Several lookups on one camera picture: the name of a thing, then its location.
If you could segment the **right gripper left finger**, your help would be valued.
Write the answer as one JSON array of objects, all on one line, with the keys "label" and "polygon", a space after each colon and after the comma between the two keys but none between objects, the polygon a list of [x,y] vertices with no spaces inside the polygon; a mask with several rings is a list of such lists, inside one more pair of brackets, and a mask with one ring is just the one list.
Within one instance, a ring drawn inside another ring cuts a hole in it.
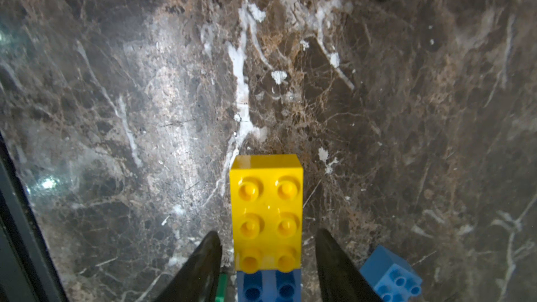
[{"label": "right gripper left finger", "polygon": [[221,259],[220,238],[210,231],[155,301],[214,301]]}]

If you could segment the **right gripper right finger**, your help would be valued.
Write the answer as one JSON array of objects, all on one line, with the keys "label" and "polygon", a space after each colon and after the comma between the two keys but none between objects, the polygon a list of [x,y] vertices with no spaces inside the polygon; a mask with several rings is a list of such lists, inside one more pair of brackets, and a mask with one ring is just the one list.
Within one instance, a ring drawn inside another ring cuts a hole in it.
[{"label": "right gripper right finger", "polygon": [[315,256],[323,301],[382,301],[327,229],[315,235]]}]

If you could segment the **dark blue lego brick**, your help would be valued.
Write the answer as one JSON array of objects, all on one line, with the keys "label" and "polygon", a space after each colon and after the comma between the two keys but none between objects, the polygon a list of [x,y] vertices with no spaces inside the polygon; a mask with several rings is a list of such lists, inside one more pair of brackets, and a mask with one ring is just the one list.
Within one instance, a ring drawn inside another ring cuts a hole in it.
[{"label": "dark blue lego brick", "polygon": [[259,270],[254,274],[237,273],[238,301],[298,302],[302,300],[302,271],[284,273]]}]

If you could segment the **yellow lego brick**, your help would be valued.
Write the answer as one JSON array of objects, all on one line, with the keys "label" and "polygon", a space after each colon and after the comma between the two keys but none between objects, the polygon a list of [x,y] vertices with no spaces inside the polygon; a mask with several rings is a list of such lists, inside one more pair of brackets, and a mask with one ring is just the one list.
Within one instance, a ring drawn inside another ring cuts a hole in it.
[{"label": "yellow lego brick", "polygon": [[229,172],[235,268],[302,266],[303,167],[296,155],[239,155]]}]

